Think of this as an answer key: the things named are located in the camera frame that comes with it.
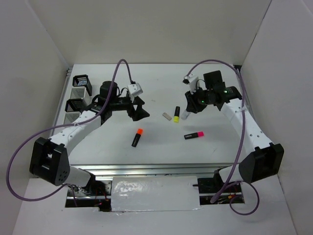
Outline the clear glue bottle blue cap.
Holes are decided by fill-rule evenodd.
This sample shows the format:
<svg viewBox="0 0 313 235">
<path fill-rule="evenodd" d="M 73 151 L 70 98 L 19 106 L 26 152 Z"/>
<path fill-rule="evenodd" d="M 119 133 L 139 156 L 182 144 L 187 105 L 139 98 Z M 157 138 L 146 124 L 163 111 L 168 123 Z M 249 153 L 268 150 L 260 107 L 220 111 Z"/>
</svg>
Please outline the clear glue bottle blue cap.
<svg viewBox="0 0 313 235">
<path fill-rule="evenodd" d="M 189 117 L 189 115 L 190 115 L 191 113 L 189 112 L 189 111 L 187 111 L 187 110 L 184 110 L 183 111 L 183 113 L 181 114 L 181 119 L 182 120 L 187 120 L 187 118 Z"/>
</svg>

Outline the orange cap black highlighter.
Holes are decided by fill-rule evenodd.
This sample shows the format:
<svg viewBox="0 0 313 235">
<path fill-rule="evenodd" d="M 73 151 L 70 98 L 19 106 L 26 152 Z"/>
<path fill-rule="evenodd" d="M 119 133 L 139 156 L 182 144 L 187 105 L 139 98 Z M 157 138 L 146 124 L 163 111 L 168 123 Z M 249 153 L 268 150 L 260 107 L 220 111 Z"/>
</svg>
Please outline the orange cap black highlighter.
<svg viewBox="0 0 313 235">
<path fill-rule="evenodd" d="M 138 144 L 142 134 L 143 134 L 143 129 L 139 128 L 137 130 L 137 133 L 136 133 L 134 139 L 133 139 L 132 147 L 136 147 L 137 146 L 137 144 Z"/>
</svg>

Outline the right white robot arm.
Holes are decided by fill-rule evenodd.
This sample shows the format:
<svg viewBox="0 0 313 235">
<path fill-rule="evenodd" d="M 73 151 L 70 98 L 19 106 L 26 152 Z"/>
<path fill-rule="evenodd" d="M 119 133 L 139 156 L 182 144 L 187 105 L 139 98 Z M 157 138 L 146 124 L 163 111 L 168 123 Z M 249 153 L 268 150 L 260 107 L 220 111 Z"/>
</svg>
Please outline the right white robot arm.
<svg viewBox="0 0 313 235">
<path fill-rule="evenodd" d="M 183 82 L 189 86 L 185 93 L 187 107 L 181 119 L 191 114 L 202 112 L 208 105 L 213 105 L 229 120 L 241 138 L 240 149 L 247 156 L 235 167 L 229 166 L 218 171 L 219 177 L 213 181 L 215 190 L 224 192 L 230 182 L 243 181 L 254 183 L 276 175 L 279 171 L 284 149 L 281 144 L 274 144 L 260 129 L 243 98 L 234 86 L 227 87 L 219 70 L 204 74 L 205 88 L 200 87 L 195 75 L 185 76 Z"/>
</svg>

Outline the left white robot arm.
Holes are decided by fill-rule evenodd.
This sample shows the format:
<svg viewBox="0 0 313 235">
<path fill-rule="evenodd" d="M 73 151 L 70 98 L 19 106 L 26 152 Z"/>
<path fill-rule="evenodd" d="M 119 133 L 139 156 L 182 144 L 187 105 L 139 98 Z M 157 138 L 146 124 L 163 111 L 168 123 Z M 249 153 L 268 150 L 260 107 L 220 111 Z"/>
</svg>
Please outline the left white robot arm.
<svg viewBox="0 0 313 235">
<path fill-rule="evenodd" d="M 130 84 L 124 97 L 117 95 L 118 85 L 105 81 L 91 104 L 86 106 L 80 116 L 60 133 L 48 139 L 38 138 L 33 146 L 29 171 L 33 175 L 55 185 L 64 184 L 79 187 L 85 195 L 96 190 L 105 190 L 104 183 L 96 180 L 91 172 L 70 165 L 69 155 L 73 149 L 91 132 L 104 124 L 114 111 L 126 111 L 133 121 L 149 117 L 139 97 L 143 93 L 138 83 Z"/>
</svg>

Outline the yellow cap black highlighter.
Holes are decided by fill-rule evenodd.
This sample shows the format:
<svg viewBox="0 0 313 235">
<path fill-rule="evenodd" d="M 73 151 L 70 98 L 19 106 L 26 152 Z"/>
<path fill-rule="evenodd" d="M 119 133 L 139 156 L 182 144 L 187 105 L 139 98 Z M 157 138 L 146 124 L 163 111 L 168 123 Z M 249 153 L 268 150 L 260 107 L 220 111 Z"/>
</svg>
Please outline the yellow cap black highlighter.
<svg viewBox="0 0 313 235">
<path fill-rule="evenodd" d="M 176 106 L 173 118 L 174 123 L 179 123 L 179 115 L 180 115 L 180 106 Z"/>
</svg>

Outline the pink cap black highlighter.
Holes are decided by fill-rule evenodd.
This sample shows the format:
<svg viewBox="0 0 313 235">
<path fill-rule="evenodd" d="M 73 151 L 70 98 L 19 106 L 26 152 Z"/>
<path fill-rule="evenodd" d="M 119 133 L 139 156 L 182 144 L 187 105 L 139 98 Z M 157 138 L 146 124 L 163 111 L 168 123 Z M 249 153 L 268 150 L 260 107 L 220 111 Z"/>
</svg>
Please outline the pink cap black highlighter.
<svg viewBox="0 0 313 235">
<path fill-rule="evenodd" d="M 189 139 L 199 138 L 199 137 L 203 137 L 203 136 L 204 136 L 204 132 L 200 131 L 200 132 L 195 132 L 195 133 L 191 133 L 191 134 L 186 134 L 186 135 L 184 135 L 184 139 L 189 140 Z"/>
</svg>

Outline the white eraser block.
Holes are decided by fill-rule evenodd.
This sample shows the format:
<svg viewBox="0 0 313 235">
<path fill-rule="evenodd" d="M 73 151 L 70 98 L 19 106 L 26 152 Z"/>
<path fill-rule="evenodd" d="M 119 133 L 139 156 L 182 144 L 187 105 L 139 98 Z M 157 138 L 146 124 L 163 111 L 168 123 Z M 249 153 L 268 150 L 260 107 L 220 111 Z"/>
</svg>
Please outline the white eraser block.
<svg viewBox="0 0 313 235">
<path fill-rule="evenodd" d="M 170 121 L 172 119 L 172 117 L 170 115 L 168 115 L 166 112 L 164 112 L 162 114 L 163 117 L 165 117 L 168 121 Z"/>
</svg>

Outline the far white mesh container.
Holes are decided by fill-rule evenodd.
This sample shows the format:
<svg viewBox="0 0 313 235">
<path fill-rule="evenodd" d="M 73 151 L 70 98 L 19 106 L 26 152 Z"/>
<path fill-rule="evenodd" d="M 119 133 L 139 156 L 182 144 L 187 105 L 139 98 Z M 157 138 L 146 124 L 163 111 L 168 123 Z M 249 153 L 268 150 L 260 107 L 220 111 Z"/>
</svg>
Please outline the far white mesh container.
<svg viewBox="0 0 313 235">
<path fill-rule="evenodd" d="M 82 99 L 86 104 L 90 104 L 90 97 L 86 87 L 74 87 L 71 89 L 70 99 Z"/>
</svg>

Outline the white mesh container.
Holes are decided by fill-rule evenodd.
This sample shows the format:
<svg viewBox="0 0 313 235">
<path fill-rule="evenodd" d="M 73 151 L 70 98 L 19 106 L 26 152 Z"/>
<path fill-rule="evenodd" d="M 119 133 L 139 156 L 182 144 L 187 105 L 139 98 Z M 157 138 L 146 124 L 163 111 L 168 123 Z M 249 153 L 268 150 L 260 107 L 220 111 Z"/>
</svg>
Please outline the white mesh container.
<svg viewBox="0 0 313 235">
<path fill-rule="evenodd" d="M 74 87 L 71 89 L 70 99 L 82 99 L 86 104 L 90 104 L 90 97 L 86 87 Z"/>
<path fill-rule="evenodd" d="M 72 123 L 76 125 L 79 122 L 77 119 L 80 117 L 80 115 L 80 112 L 66 112 L 63 125 L 69 125 Z"/>
</svg>

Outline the far black mesh container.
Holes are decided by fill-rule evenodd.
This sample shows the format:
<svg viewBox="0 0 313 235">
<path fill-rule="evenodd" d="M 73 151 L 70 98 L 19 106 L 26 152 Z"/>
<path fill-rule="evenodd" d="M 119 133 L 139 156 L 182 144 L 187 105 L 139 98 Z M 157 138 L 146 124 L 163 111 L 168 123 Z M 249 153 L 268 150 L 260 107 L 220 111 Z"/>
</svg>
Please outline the far black mesh container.
<svg viewBox="0 0 313 235">
<path fill-rule="evenodd" d="M 92 84 L 89 80 L 88 75 L 76 75 L 72 80 L 73 87 L 85 87 L 89 96 L 92 96 Z"/>
</svg>

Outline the black mesh container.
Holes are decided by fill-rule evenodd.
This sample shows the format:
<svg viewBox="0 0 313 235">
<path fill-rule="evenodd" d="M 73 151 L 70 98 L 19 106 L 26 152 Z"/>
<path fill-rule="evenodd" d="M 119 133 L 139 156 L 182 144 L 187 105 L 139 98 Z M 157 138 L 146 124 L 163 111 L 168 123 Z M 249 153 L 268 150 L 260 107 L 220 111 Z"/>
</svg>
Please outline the black mesh container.
<svg viewBox="0 0 313 235">
<path fill-rule="evenodd" d="M 83 112 L 87 103 L 81 98 L 73 98 L 66 101 L 65 112 Z"/>
<path fill-rule="evenodd" d="M 73 87 L 85 87 L 89 96 L 92 96 L 92 84 L 89 80 L 88 75 L 76 75 L 72 80 Z"/>
</svg>

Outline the near black mesh container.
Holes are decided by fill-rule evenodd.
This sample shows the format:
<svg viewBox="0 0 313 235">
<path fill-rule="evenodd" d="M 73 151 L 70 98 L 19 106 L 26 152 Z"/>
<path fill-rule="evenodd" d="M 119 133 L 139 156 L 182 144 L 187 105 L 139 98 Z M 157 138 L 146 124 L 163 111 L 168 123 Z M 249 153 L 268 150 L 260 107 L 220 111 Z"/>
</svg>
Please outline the near black mesh container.
<svg viewBox="0 0 313 235">
<path fill-rule="evenodd" d="M 73 98 L 66 101 L 65 112 L 83 112 L 87 103 L 81 98 Z"/>
</svg>

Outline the near white mesh container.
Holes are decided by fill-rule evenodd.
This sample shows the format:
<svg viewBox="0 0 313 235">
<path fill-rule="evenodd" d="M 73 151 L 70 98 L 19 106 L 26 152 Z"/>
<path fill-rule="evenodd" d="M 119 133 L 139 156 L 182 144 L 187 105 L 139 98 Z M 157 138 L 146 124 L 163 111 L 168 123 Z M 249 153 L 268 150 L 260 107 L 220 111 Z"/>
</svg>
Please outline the near white mesh container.
<svg viewBox="0 0 313 235">
<path fill-rule="evenodd" d="M 77 119 L 80 117 L 80 115 L 80 112 L 66 112 L 63 125 L 69 125 L 72 123 L 76 125 L 79 122 Z"/>
</svg>

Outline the white foil cover plate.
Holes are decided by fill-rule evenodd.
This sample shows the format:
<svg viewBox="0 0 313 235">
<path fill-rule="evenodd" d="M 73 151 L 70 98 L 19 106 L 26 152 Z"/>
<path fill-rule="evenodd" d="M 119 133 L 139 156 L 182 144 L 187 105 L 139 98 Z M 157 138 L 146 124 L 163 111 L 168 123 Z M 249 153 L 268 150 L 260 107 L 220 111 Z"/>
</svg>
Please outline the white foil cover plate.
<svg viewBox="0 0 313 235">
<path fill-rule="evenodd" d="M 162 212 L 199 210 L 195 176 L 115 177 L 112 181 L 113 212 Z"/>
</svg>

